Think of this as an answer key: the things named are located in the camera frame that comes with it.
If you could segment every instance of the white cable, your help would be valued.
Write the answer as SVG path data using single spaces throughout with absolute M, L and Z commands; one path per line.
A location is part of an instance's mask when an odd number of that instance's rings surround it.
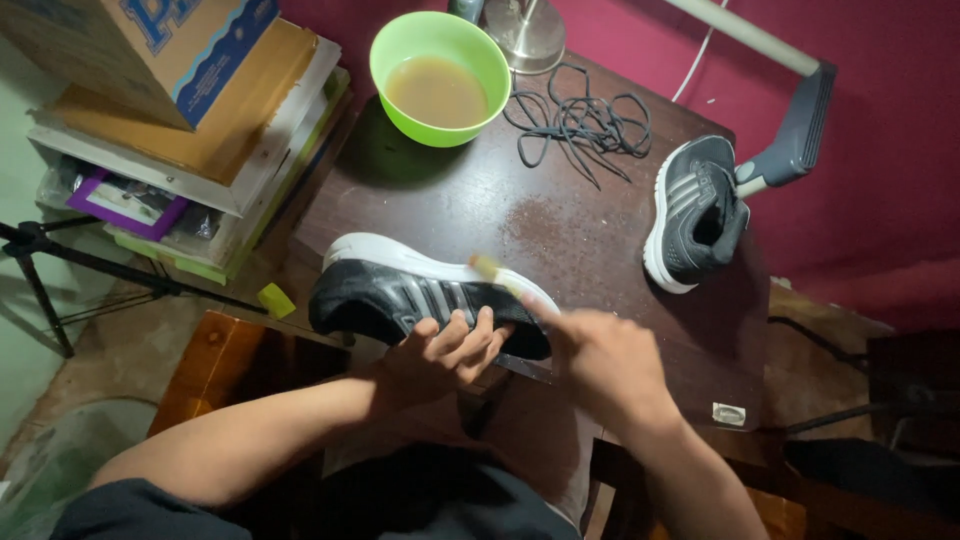
M 720 7 L 723 9 L 726 9 L 727 2 L 729 1 L 730 0 L 723 0 L 723 2 L 720 4 Z M 697 58 L 693 60 L 693 65 L 691 65 L 690 70 L 686 72 L 686 79 L 684 79 L 684 83 L 680 85 L 680 88 L 677 89 L 677 93 L 674 94 L 673 99 L 671 99 L 670 101 L 676 102 L 677 98 L 680 97 L 680 94 L 684 93 L 684 88 L 686 88 L 686 84 L 690 82 L 690 77 L 693 76 L 693 72 L 696 71 L 697 64 L 700 63 L 700 58 L 704 55 L 704 51 L 707 50 L 707 43 L 710 43 L 710 36 L 712 35 L 713 35 L 713 27 L 711 26 L 709 30 L 707 30 L 707 36 L 704 37 L 704 44 L 700 45 L 700 52 L 697 53 Z

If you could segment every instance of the shoelace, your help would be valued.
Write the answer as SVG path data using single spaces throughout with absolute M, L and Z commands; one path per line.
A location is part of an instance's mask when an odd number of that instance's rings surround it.
M 556 92 L 554 92 L 553 83 L 557 77 L 557 73 L 562 67 L 569 67 L 584 74 L 586 96 L 569 97 L 565 99 L 557 96 Z M 628 176 L 623 169 L 611 163 L 604 154 L 607 152 L 620 152 L 629 154 L 635 158 L 643 158 L 650 153 L 650 146 L 653 142 L 650 131 L 650 110 L 646 104 L 643 103 L 643 100 L 633 92 L 618 94 L 609 102 L 603 98 L 593 97 L 590 95 L 590 76 L 587 70 L 584 67 L 565 61 L 557 64 L 557 67 L 553 68 L 553 71 L 550 73 L 550 81 L 547 83 L 547 94 L 550 96 L 550 100 L 557 105 L 556 111 L 552 113 L 550 112 L 550 104 L 543 95 L 533 90 L 520 90 L 516 88 L 516 73 L 514 74 L 513 90 L 510 93 L 510 97 L 516 98 L 516 102 L 527 115 L 531 125 L 520 124 L 511 118 L 510 114 L 507 113 L 507 109 L 503 110 L 503 116 L 508 122 L 524 132 L 520 134 L 520 137 L 516 140 L 516 149 L 520 154 L 520 160 L 523 164 L 530 168 L 540 165 L 540 163 L 543 162 L 543 157 L 546 156 L 546 149 L 550 140 L 565 140 L 570 148 L 570 153 L 584 168 L 584 170 L 581 171 L 582 174 L 590 180 L 597 190 L 600 190 L 600 184 L 593 175 L 593 171 L 581 156 L 579 141 L 574 140 L 583 139 L 596 154 L 594 160 L 613 172 L 613 174 L 632 184 L 633 181 L 630 180 L 630 176 Z M 546 119 L 545 125 L 542 125 L 537 117 L 531 113 L 522 98 L 534 101 L 534 103 L 541 108 L 544 112 L 544 118 Z M 636 103 L 640 109 L 643 110 L 643 120 L 637 120 L 629 116 L 621 116 L 614 112 L 613 104 L 620 99 L 629 99 Z M 589 125 L 589 121 L 592 121 L 590 123 L 595 123 L 599 129 Z M 626 124 L 634 124 L 643 130 L 643 136 L 640 140 L 635 143 L 627 140 L 624 134 Z M 537 158 L 536 161 L 529 161 L 526 151 L 523 149 L 523 139 L 528 136 L 544 139 L 543 147 L 540 149 L 540 157 Z

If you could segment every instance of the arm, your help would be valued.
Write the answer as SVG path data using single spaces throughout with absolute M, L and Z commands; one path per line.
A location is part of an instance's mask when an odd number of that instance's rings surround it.
M 670 397 L 652 332 L 610 313 L 524 304 L 551 328 L 554 365 L 574 402 L 643 464 L 671 538 L 768 537 L 743 483 Z
M 109 461 L 90 488 L 144 478 L 201 506 L 247 497 L 341 434 L 472 382 L 510 329 L 492 329 L 481 310 L 474 331 L 455 311 L 437 335 L 433 319 L 379 362 L 341 379 L 213 411 L 174 426 Z

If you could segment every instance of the tripod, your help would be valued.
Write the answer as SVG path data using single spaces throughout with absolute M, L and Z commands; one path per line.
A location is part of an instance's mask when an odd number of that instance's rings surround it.
M 156 266 L 154 266 L 152 260 L 150 260 L 150 264 L 154 268 L 153 274 L 150 272 L 137 270 L 136 268 L 130 268 L 130 266 L 113 262 L 112 260 L 107 260 L 105 258 L 100 258 L 77 251 L 73 248 L 68 248 L 47 237 L 47 233 L 51 233 L 53 231 L 72 229 L 74 227 L 81 227 L 83 225 L 90 225 L 98 222 L 100 222 L 100 219 L 93 216 L 77 217 L 63 221 L 55 221 L 53 223 L 25 221 L 17 225 L 16 228 L 0 222 L 0 238 L 9 242 L 3 246 L 3 253 L 9 257 L 15 258 L 17 264 L 20 265 L 20 270 L 23 272 L 23 277 L 26 278 L 27 283 L 30 284 L 30 288 L 33 289 L 34 295 L 36 296 L 36 302 L 40 304 L 40 308 L 43 309 L 43 314 L 46 316 L 47 322 L 50 323 L 50 328 L 53 329 L 54 335 L 57 337 L 57 341 L 59 341 L 60 346 L 62 347 L 64 358 L 70 358 L 74 355 L 73 345 L 70 343 L 70 340 L 67 338 L 66 331 L 63 329 L 65 325 L 96 317 L 97 315 L 112 313 L 120 309 L 140 306 L 141 304 L 146 304 L 165 296 L 179 296 L 183 293 L 190 293 L 196 296 L 214 300 L 216 302 L 223 302 L 224 304 L 230 306 L 242 307 L 243 309 L 249 309 L 250 311 L 255 311 L 257 313 L 267 313 L 267 310 L 263 307 L 257 307 L 252 304 L 247 304 L 246 302 L 240 302 L 239 300 L 234 300 L 230 297 L 195 287 L 193 285 L 177 282 L 170 278 L 162 264 L 160 265 L 160 269 L 162 270 L 163 274 L 160 275 L 160 273 L 157 272 Z M 53 304 L 50 302 L 50 296 L 43 287 L 43 282 L 40 281 L 39 274 L 36 272 L 33 260 L 34 253 L 45 253 L 56 258 L 62 258 L 63 260 L 68 260 L 75 264 L 85 266 L 86 268 L 96 270 L 97 272 L 113 276 L 114 278 L 118 278 L 120 280 L 143 285 L 149 288 L 150 292 L 135 296 L 133 298 L 127 298 L 119 302 L 114 302 L 112 304 L 106 304 L 104 306 L 95 307 L 94 309 L 88 309 L 86 311 L 80 311 L 65 317 L 60 317 L 57 314 L 57 311 L 54 309 Z

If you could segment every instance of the white midsole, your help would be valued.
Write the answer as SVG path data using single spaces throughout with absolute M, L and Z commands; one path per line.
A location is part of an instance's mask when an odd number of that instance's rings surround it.
M 324 270 L 334 262 L 346 258 L 360 258 L 442 282 L 486 281 L 467 264 L 439 262 L 380 234 L 349 233 L 337 238 L 326 250 Z M 508 289 L 531 292 L 553 310 L 560 311 L 550 295 L 513 270 L 501 269 L 493 282 Z
M 697 286 L 696 284 L 687 285 L 673 279 L 666 269 L 666 262 L 663 260 L 663 231 L 666 228 L 666 214 L 668 211 L 666 205 L 666 171 L 670 166 L 670 162 L 673 161 L 673 158 L 679 155 L 690 142 L 680 145 L 679 148 L 671 152 L 666 160 L 663 161 L 663 165 L 660 166 L 660 171 L 657 173 L 657 181 L 654 183 L 654 201 L 657 205 L 657 217 L 654 220 L 653 230 L 650 231 L 646 243 L 643 244 L 643 265 L 646 266 L 647 272 L 650 274 L 650 277 L 657 282 L 657 285 L 663 290 L 673 294 L 684 294 Z

